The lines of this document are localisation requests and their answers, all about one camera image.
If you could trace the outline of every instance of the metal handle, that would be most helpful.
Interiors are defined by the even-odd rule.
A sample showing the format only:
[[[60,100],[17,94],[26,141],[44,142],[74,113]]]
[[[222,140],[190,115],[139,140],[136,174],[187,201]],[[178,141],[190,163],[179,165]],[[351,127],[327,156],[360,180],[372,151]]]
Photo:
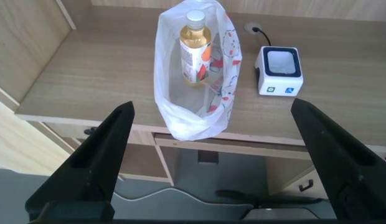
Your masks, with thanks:
[[[86,135],[91,135],[91,134],[96,130],[96,128],[97,128],[97,127],[92,127],[92,128],[90,128],[90,129],[85,129],[85,130],[83,131],[83,133],[86,134]]]
[[[300,186],[299,186],[299,191],[300,191],[300,192],[304,192],[305,190],[308,190],[308,189],[310,189],[311,187],[313,187],[313,179],[310,179],[310,180],[308,181],[308,186],[306,186],[306,187],[303,187],[302,185],[300,185]]]

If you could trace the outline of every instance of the white box device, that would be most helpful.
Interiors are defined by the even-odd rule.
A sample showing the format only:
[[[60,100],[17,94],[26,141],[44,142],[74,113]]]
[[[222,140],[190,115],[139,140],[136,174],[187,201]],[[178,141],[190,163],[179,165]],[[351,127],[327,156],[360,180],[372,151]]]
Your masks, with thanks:
[[[262,47],[255,70],[260,95],[296,96],[304,83],[295,47]]]

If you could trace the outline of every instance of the plastic bag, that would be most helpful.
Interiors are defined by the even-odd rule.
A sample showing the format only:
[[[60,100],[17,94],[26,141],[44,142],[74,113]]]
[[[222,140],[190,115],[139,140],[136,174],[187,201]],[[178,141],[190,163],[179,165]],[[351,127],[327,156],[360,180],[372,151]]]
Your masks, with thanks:
[[[208,82],[191,87],[181,68],[179,34],[190,10],[205,12],[212,34]],[[154,59],[154,98],[174,138],[211,138],[226,129],[242,54],[235,28],[215,0],[185,0],[159,16]]]

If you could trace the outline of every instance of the white bottle cap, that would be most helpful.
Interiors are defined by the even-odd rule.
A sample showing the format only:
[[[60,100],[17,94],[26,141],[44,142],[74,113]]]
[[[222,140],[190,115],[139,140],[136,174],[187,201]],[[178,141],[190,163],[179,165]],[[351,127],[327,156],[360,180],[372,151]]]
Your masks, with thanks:
[[[191,10],[186,14],[187,26],[190,29],[200,30],[205,26],[205,14],[201,10]]]

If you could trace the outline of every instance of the desk surface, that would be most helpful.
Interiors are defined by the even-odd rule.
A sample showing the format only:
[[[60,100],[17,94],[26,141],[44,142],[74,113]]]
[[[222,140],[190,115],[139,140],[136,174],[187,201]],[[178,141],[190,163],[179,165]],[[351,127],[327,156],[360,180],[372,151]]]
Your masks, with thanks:
[[[154,102],[154,40],[159,9],[95,6],[37,79],[17,114],[27,120],[97,125],[132,100],[135,128],[167,133]],[[302,144],[290,113],[294,98],[260,96],[253,69],[262,36],[299,50],[298,95],[365,144],[386,146],[386,23],[230,14],[242,67],[229,126],[220,138]]]

